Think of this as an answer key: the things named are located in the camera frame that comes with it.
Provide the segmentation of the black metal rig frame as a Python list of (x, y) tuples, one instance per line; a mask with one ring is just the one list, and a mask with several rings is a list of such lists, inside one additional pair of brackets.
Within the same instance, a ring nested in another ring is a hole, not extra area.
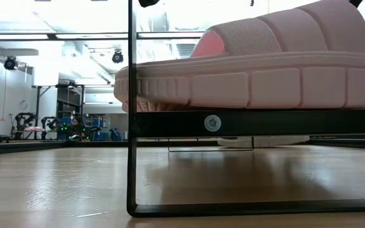
[[(305, 143), (306, 145), (316, 146), (335, 146), (344, 148), (363, 148), (365, 149), (365, 139), (329, 139), (329, 138), (312, 138)], [(0, 154), (19, 153), (26, 151), (40, 151), (47, 149), (60, 148), (127, 148), (128, 142), (32, 142), (32, 143), (3, 143), (0, 144)], [(216, 147), (215, 141), (140, 141), (137, 143), (143, 148), (164, 148), (164, 147)]]

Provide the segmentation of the person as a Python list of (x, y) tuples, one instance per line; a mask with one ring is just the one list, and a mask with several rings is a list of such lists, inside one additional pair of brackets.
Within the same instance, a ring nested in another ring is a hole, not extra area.
[(68, 127), (71, 135), (80, 134), (84, 128), (81, 116), (75, 116), (72, 119), (72, 124)]

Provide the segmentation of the black overhead beam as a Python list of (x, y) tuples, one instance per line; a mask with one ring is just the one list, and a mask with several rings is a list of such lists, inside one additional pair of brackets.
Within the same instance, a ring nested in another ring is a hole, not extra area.
[[(199, 39), (203, 32), (138, 32), (137, 40), (152, 39)], [(29, 33), (29, 34), (0, 34), (0, 41), (103, 41), (128, 40), (127, 32), (103, 33)]]

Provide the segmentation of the silver shelf bolt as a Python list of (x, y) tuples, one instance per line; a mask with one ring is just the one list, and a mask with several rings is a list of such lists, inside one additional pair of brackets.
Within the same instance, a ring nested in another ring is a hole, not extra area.
[(209, 132), (217, 132), (220, 129), (222, 122), (217, 115), (209, 115), (204, 119), (203, 124)]

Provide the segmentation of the light wooden board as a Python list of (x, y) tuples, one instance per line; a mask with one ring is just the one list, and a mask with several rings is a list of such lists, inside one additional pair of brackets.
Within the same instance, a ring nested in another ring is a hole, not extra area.
[[(365, 110), (206, 110), (138, 112), (136, 110), (136, 7), (128, 3), (129, 145), (127, 156), (127, 213), (132, 217), (199, 217), (279, 213), (365, 212), (365, 199), (208, 203), (190, 205), (139, 205), (136, 202), (137, 139), (140, 137), (210, 137), (262, 135), (330, 135), (365, 133)], [(217, 115), (217, 132), (204, 127), (204, 119)]]

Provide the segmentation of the black metal rack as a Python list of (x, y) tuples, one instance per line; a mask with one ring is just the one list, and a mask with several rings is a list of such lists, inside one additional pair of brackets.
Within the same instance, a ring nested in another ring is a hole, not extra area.
[(85, 91), (86, 86), (84, 84), (56, 84), (56, 85), (33, 85), (32, 88), (37, 89), (37, 98), (36, 98), (36, 108), (35, 108), (35, 126), (38, 126), (39, 123), (39, 109), (40, 109), (40, 98), (48, 91), (50, 88), (66, 88), (66, 89), (73, 89), (75, 92), (78, 92), (80, 95), (80, 115), (84, 114), (84, 98), (85, 98)]

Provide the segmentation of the blue storage bin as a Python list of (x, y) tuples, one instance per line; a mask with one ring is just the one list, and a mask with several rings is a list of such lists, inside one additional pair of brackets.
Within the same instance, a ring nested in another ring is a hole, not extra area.
[(117, 128), (103, 128), (93, 134), (93, 141), (122, 141), (122, 135)]

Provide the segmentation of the pink rubber slide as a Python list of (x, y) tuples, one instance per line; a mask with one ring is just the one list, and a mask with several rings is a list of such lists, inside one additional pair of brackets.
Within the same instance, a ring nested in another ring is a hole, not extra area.
[(365, 108), (365, 21), (320, 0), (214, 25), (190, 57), (136, 70), (139, 111)]

